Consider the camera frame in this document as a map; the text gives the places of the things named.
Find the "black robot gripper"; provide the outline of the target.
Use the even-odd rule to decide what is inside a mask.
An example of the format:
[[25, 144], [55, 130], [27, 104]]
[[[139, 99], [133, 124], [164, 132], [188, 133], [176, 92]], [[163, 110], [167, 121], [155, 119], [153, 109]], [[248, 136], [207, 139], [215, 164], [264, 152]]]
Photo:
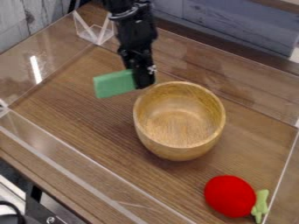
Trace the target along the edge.
[[152, 43], [157, 39], [151, 3], [109, 3], [109, 19], [116, 23], [117, 53], [132, 70], [135, 88], [155, 84]]

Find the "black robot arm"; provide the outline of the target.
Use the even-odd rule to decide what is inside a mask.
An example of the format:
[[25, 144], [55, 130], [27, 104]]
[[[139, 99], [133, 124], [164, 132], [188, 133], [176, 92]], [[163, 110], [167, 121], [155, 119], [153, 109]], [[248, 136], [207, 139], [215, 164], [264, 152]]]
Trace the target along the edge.
[[156, 72], [152, 43], [157, 30], [151, 1], [101, 0], [101, 3], [116, 25], [117, 54], [125, 68], [133, 72], [135, 88], [147, 88], [155, 83]]

